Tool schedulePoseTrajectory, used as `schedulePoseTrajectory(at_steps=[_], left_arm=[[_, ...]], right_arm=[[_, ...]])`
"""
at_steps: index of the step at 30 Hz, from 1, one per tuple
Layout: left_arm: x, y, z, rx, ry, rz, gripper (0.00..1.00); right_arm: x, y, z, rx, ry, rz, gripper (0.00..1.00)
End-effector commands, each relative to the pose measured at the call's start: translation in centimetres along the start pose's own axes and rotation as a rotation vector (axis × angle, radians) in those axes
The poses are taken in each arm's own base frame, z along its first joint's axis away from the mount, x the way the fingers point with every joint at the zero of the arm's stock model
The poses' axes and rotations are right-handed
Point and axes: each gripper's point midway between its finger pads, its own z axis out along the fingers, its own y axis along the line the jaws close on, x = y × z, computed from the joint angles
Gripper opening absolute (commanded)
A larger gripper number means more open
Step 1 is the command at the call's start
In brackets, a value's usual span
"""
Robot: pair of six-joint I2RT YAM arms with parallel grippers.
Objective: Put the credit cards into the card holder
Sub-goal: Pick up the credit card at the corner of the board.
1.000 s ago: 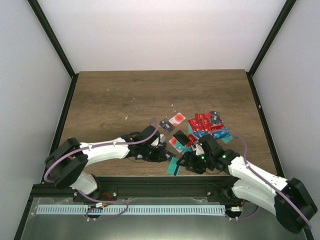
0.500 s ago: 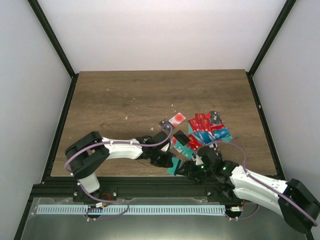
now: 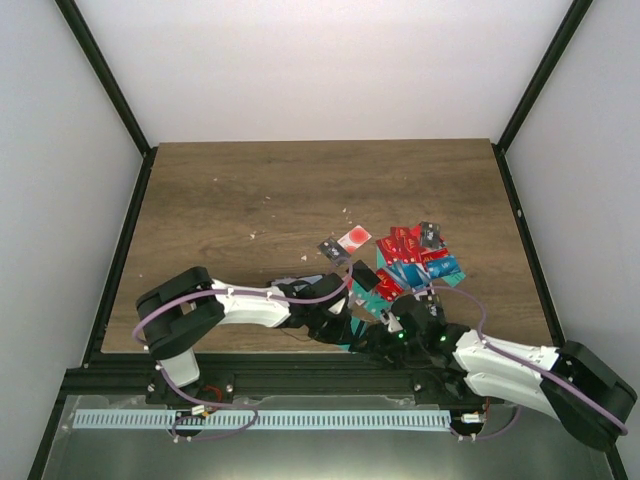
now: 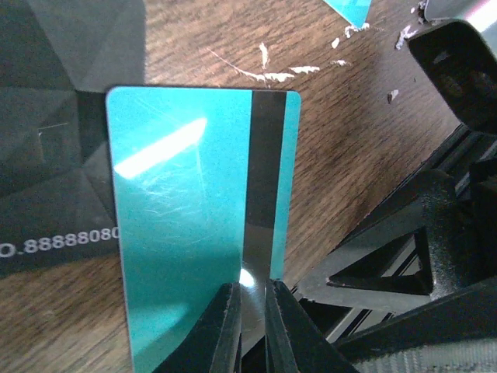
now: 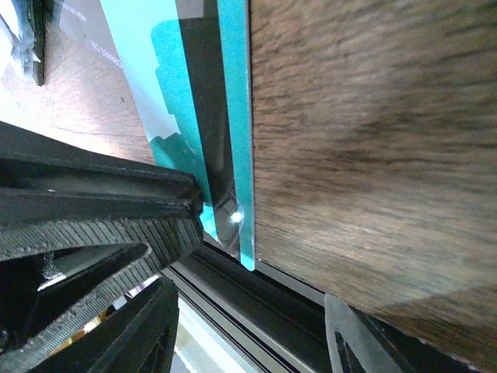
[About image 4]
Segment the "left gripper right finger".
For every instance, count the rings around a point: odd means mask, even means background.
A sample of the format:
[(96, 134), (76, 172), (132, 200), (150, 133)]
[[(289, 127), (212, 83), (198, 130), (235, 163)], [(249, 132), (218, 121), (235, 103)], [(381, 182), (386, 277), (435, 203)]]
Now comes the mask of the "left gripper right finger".
[(321, 334), (285, 283), (269, 279), (265, 290), (268, 372), (355, 372)]

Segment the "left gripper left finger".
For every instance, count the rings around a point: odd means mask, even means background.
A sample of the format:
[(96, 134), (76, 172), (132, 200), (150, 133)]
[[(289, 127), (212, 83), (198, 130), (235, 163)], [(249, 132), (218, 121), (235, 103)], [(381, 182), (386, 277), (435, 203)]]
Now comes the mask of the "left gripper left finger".
[(156, 372), (240, 372), (242, 303), (240, 284), (222, 284), (183, 342)]

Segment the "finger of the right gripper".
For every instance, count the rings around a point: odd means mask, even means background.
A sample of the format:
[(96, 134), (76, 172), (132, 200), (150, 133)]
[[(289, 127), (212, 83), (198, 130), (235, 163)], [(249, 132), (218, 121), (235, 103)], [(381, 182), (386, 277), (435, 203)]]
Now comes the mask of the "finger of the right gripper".
[(360, 372), (494, 372), (496, 281), (471, 285), (335, 346)]
[(335, 249), (297, 284), (311, 302), (403, 313), (472, 282), (471, 233), (454, 179), (418, 174), (387, 212)]

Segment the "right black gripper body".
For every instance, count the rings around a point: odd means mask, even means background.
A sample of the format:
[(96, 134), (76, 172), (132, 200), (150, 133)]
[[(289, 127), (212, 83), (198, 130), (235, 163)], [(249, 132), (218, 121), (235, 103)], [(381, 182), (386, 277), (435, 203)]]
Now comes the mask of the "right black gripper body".
[(496, 275), (496, 137), (469, 134), (453, 153), (461, 231), (456, 238), (458, 276), (473, 284)]

